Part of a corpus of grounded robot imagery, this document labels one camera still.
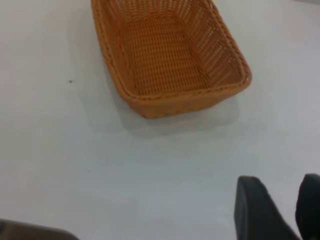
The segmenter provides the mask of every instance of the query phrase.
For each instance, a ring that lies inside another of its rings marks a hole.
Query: wicker basket
[[[252,75],[211,0],[91,0],[119,95],[145,118],[209,108]]]

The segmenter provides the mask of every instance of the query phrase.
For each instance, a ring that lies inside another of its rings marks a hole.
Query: white table
[[[146,120],[115,93],[89,0],[0,1],[0,218],[81,240],[235,240],[237,178],[295,229],[320,173],[320,5],[216,0],[253,72],[199,113]]]

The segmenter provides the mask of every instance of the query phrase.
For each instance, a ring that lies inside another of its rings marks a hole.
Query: dark object
[[[296,203],[295,221],[304,240],[320,239],[319,175],[305,175]]]
[[[0,220],[0,240],[78,240],[63,230]]]
[[[238,240],[299,239],[283,220],[266,187],[256,177],[239,177],[234,220]]]

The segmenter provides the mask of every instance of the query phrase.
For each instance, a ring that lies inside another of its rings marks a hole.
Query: black object
[[[256,177],[239,177],[234,220],[238,240],[299,240]]]
[[[319,175],[305,175],[296,203],[295,221],[304,240],[320,240]]]

